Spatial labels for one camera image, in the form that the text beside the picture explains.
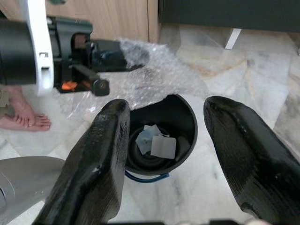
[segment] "marble floor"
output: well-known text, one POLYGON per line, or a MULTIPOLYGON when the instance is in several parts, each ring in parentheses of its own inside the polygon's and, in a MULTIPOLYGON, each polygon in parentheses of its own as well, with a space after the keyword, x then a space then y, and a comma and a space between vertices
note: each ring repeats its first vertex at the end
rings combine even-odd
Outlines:
MULTIPOLYGON (((228 34, 227 28, 164 25, 160 43, 168 44, 199 72, 210 95, 230 97, 252 107, 300 155, 297 34, 243 30, 233 49, 225 50, 228 34)), ((52 128, 34 135, 0 130, 0 159, 35 155, 65 159, 94 115, 67 119, 53 96, 36 98, 30 87, 24 92, 36 112, 49 115, 52 128)), ((173 225, 187 220, 202 224, 212 218, 244 223, 251 218, 239 209, 218 163, 204 125, 204 99, 183 97, 198 121, 194 151, 168 179, 140 184, 125 178, 121 209, 112 221, 163 220, 173 225)), ((10 225, 31 224, 42 206, 38 203, 10 225)))

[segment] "gray plastic object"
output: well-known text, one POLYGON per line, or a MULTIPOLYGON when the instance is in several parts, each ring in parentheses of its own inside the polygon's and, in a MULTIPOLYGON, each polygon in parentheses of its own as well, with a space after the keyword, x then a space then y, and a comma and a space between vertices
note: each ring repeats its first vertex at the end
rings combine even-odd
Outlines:
POLYGON ((0 224, 44 200, 65 161, 52 157, 18 157, 0 160, 0 224))

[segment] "black plastic attachment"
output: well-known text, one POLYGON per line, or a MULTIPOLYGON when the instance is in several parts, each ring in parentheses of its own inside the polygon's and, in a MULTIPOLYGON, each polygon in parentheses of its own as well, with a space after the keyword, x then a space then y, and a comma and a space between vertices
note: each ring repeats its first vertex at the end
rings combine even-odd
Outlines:
POLYGON ((34 225, 99 225, 117 215, 129 124, 125 100, 104 106, 67 157, 34 225))
POLYGON ((274 225, 300 224, 300 163, 259 115, 215 96, 204 119, 240 208, 274 225))

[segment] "white furniture leg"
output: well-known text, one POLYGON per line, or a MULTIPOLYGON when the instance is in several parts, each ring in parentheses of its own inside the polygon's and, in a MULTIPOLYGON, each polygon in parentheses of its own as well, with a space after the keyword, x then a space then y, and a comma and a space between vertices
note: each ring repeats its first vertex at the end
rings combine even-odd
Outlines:
POLYGON ((239 28, 233 28, 231 31, 230 31, 230 34, 229 34, 229 37, 228 37, 228 40, 226 42, 226 46, 225 46, 225 49, 232 49, 236 40, 238 39, 239 35, 240 35, 240 32, 241 32, 242 29, 239 29, 239 28))

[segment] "wooden cabinet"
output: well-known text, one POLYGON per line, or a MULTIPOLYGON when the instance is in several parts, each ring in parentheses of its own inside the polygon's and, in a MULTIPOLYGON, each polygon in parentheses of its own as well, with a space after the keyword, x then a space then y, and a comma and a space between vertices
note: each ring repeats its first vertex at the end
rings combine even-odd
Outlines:
MULTIPOLYGON (((0 0, 8 19, 22 20, 18 0, 0 0)), ((68 0, 64 5, 46 1, 48 15, 89 20, 92 38, 130 38, 157 42, 158 0, 68 0)))

